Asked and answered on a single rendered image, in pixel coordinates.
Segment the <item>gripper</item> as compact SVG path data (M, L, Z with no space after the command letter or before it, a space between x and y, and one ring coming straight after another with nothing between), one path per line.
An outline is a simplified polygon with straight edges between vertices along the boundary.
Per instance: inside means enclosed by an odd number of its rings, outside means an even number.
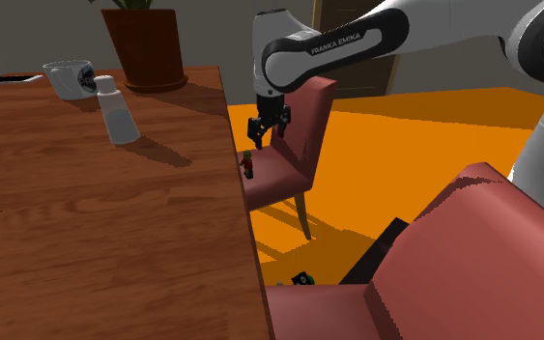
M291 123L291 107L284 102L284 96L266 97L257 95L258 118L249 118L247 137L257 150L263 148L263 136L273 124L276 134L283 138L286 127Z

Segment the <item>red chair with wooden legs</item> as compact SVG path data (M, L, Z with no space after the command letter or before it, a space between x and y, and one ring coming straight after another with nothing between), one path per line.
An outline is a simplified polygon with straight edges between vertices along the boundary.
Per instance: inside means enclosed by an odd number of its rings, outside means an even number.
M294 198L307 239L311 234L304 193L314 183L336 87L336 81L315 76L287 94L285 102L292 109L292 122L283 137L273 128L270 145L251 151L254 177L243 179L244 200L250 211Z
M266 293L275 340L544 340L544 209L472 164L369 283Z

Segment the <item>small red and green figure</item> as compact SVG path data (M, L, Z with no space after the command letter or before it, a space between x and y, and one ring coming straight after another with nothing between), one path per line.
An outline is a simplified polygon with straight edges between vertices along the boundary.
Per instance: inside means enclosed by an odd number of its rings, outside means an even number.
M250 150L243 152L243 158L240 161L239 165L243 168L243 174L247 179L253 178L253 162L252 162L252 153Z

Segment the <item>brown door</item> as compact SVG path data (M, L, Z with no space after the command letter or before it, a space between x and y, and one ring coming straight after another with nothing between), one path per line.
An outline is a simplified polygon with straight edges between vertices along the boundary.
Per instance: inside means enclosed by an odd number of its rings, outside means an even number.
M339 27L368 13L384 0L314 0L313 28L320 32ZM337 99L384 96L392 84L395 58L368 59L322 73L337 81Z

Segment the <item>plant in brown pot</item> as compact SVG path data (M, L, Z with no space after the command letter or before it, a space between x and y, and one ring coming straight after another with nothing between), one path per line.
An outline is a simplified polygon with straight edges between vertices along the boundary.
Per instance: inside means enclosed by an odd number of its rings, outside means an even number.
M111 0L101 11L122 69L134 93L157 94L187 84L176 11L154 9L154 0Z

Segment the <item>white squeeze bottle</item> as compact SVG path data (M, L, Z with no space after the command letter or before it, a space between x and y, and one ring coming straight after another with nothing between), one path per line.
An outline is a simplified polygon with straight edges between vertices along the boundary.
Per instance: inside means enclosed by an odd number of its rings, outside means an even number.
M94 78L98 88L98 101L103 121L111 143L116 145L136 141L141 134L133 120L125 98L116 87L111 75Z

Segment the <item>wooden table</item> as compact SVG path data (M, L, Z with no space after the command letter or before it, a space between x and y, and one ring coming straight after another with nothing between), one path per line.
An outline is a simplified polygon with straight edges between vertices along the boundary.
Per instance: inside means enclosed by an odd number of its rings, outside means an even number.
M216 67L96 99L0 85L0 340L275 340Z

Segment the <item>white mug with dark print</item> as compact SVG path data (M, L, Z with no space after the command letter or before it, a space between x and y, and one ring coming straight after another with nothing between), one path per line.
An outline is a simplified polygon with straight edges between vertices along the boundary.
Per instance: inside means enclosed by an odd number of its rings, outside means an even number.
M43 71L62 100L87 99L98 92L94 68L87 60L47 63Z

